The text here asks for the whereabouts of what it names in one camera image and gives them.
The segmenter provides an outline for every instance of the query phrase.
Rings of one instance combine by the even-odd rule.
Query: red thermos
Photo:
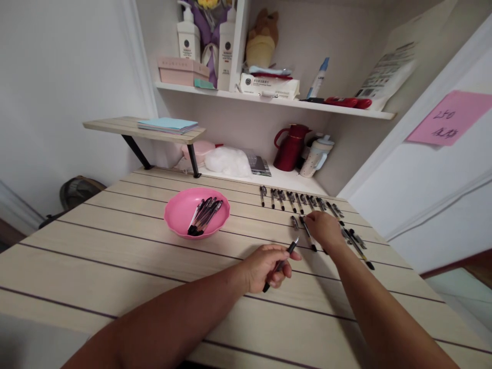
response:
[[[285,131],[288,131],[289,133],[279,146],[277,145],[277,140]],[[294,170],[296,161],[302,153],[302,149],[304,149],[304,139],[308,132],[311,132],[311,130],[306,126],[291,125],[290,128],[284,128],[277,133],[275,140],[273,141],[275,147],[278,148],[277,156],[273,162],[275,168],[285,172]]]

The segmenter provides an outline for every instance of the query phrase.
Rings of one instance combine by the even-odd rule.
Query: pink box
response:
[[[209,80],[209,68],[191,59],[162,57],[157,64],[164,83],[194,86],[195,78]]]

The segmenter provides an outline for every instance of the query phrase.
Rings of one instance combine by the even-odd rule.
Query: yellow flower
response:
[[[198,0],[198,5],[204,9],[214,9],[218,3],[219,0]]]

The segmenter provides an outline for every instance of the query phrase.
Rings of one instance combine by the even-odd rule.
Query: purple fabric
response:
[[[219,38],[220,38],[219,25],[227,21],[227,11],[230,8],[227,8],[226,11],[222,14],[217,26],[214,29],[214,32],[212,33],[210,31],[209,23],[205,19],[205,16],[202,14],[196,2],[194,0],[184,0],[184,1],[186,1],[192,7],[191,11],[195,19],[195,25],[198,27],[198,30],[200,31],[201,49],[204,49],[205,45],[208,45],[210,43],[215,44],[217,48],[219,48]],[[207,63],[207,67],[209,67],[209,71],[210,71],[209,82],[211,82],[214,85],[214,87],[217,88],[217,76],[215,75],[215,68],[214,68],[214,54],[213,53],[211,54],[212,55],[210,57],[210,60]]]

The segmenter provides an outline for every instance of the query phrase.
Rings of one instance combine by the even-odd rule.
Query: pink bowl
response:
[[[217,197],[217,200],[222,200],[222,207],[212,218],[202,235],[196,237],[189,236],[188,228],[190,226],[191,218],[193,217],[193,214],[195,214],[196,207],[202,199],[207,200],[209,197]],[[220,230],[226,223],[230,214],[231,206],[224,195],[212,189],[198,187],[181,191],[169,200],[164,210],[164,220],[171,231],[178,236],[186,239],[199,240],[210,237]]]

